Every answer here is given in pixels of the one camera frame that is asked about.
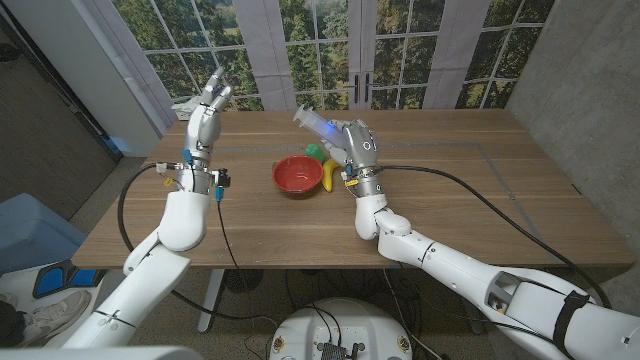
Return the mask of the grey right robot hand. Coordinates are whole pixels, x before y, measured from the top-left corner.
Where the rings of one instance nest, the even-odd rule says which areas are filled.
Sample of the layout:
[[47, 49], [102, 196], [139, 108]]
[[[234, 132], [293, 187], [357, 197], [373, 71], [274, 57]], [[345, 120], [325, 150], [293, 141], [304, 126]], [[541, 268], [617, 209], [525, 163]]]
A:
[[341, 131], [343, 146], [334, 146], [325, 139], [321, 142], [339, 165], [350, 167], [351, 174], [348, 180], [358, 181], [352, 186], [355, 196], [361, 198], [382, 194], [383, 191], [375, 173], [378, 150], [374, 133], [360, 119], [332, 120], [332, 123]]

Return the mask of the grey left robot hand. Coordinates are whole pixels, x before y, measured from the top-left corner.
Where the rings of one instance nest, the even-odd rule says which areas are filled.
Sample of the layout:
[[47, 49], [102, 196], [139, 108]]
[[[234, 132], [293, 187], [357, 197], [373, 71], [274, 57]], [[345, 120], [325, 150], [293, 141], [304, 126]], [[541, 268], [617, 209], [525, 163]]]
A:
[[223, 75], [222, 67], [215, 70], [190, 116], [182, 150], [184, 163], [177, 173], [179, 191], [208, 194], [212, 186], [230, 185], [225, 169], [210, 167], [212, 148], [221, 134], [220, 114], [233, 95], [233, 87], [223, 84]]

